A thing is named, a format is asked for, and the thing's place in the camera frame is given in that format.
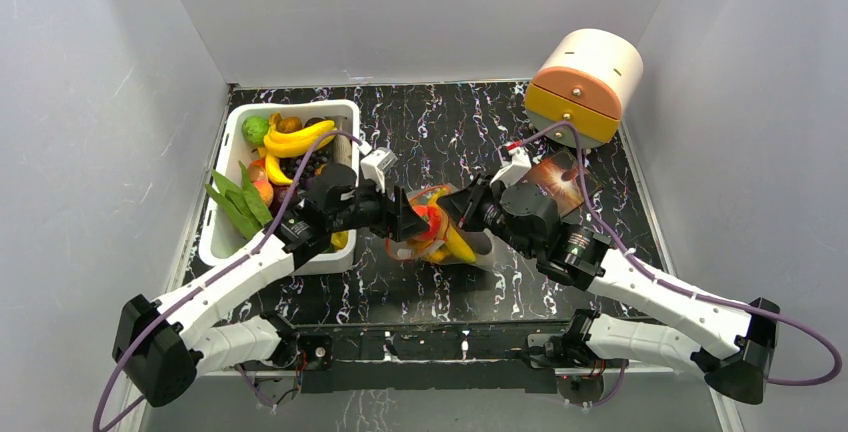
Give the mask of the red peach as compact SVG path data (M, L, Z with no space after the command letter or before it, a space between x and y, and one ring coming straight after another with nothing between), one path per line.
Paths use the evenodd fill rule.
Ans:
M413 206L416 214L427 223L427 230L414 237L418 242L432 242L440 237L444 223L443 212L438 205L418 204Z

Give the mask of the clear zip top bag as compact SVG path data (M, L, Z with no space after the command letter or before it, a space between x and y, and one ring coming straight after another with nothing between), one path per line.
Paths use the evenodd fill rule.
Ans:
M402 242L385 240L385 250L400 262L420 260L440 266L465 264L491 269L496 247L487 232L466 232L459 229L437 200L456 192L453 184L440 184L407 193L414 211L428 229Z

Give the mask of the single yellow banana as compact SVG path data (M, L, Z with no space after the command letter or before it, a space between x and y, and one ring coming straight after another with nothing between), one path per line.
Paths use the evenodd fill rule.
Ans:
M450 192L452 192L450 186L443 185L437 187L428 199L427 204L437 205L437 199ZM452 224L447 213L443 210L442 212L444 223L440 237L433 241L429 252L424 258L428 262L440 265L473 264L477 260L476 253L460 231Z

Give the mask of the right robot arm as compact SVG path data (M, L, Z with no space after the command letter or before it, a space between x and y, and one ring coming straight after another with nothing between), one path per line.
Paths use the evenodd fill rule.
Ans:
M612 247L610 238L561 218L556 201L535 184L474 180L437 204L460 229L489 231L555 282L651 317L631 323L602 313L576 315L562 338L571 363L651 363L700 375L738 402L763 402L776 348L776 304L725 299L654 269Z

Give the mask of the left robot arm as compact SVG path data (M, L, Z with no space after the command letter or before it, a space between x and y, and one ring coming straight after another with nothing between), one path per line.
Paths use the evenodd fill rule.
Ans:
M281 221L228 264L156 299L138 295L125 303L112 355L149 405L167 405L196 378L236 364L293 364L299 343L281 320L218 323L241 301L322 254L333 234L367 228L402 242L429 229L402 188L388 194L340 164L327 166L295 197L294 205L281 208Z

